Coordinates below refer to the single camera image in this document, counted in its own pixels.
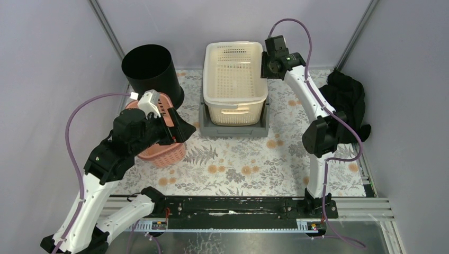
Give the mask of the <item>pink perforated plastic basket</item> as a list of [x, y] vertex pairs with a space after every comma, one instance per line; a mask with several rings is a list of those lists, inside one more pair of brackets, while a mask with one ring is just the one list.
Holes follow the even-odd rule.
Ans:
[[[157, 107], [167, 126], [174, 126], [169, 115], [168, 109], [174, 107], [171, 99], [164, 93], [161, 93]], [[164, 168], [176, 164], [186, 155], [184, 143], [172, 143], [170, 145], [160, 145], [158, 143], [148, 147], [137, 157], [143, 161], [151, 162], [157, 168]]]

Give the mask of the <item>grey plastic storage bin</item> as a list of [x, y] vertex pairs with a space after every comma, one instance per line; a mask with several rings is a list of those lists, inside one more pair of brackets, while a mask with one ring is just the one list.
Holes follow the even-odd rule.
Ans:
[[200, 135], [203, 137], [268, 137], [270, 128], [270, 98], [264, 102], [261, 118], [256, 124], [245, 126], [221, 126], [211, 121], [209, 109], [203, 97], [200, 99], [199, 109]]

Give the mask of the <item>white perforated plastic basket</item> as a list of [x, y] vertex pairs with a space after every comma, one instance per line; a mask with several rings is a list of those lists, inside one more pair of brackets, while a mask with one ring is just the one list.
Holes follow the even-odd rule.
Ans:
[[262, 52], [259, 42], [207, 45], [203, 66], [204, 101], [225, 108], [265, 101], [268, 85], [267, 80], [261, 77]]

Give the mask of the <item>cream plastic laundry basket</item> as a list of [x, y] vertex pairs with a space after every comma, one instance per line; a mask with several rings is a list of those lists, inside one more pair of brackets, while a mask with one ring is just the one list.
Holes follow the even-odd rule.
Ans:
[[256, 124], [267, 97], [267, 89], [221, 89], [203, 92], [212, 122], [223, 126]]

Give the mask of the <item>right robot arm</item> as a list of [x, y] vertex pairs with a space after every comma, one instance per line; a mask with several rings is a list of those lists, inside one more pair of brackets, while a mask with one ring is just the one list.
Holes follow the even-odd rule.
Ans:
[[317, 218], [331, 201], [331, 194], [325, 190], [328, 159], [335, 154], [345, 127], [332, 117], [334, 108], [314, 84], [303, 57], [297, 52], [289, 52], [284, 37], [267, 38], [265, 47], [261, 77], [285, 81], [302, 103], [309, 121], [302, 144], [309, 154], [310, 176], [299, 207], [308, 217]]

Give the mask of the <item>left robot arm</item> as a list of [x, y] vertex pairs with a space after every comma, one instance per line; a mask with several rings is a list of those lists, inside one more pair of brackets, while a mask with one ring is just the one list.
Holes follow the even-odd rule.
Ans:
[[[100, 220], [100, 213], [135, 157], [159, 144], [183, 143], [196, 131], [184, 121], [175, 108], [168, 114], [173, 126], [154, 113], [138, 108], [123, 110], [114, 119], [109, 136], [93, 149], [84, 166], [81, 197], [73, 204], [68, 218], [53, 235], [42, 239], [40, 246], [47, 253], [106, 253], [112, 241], [139, 219], [159, 217], [165, 211], [164, 195], [147, 187], [126, 207]], [[74, 222], [71, 216], [77, 214]]]

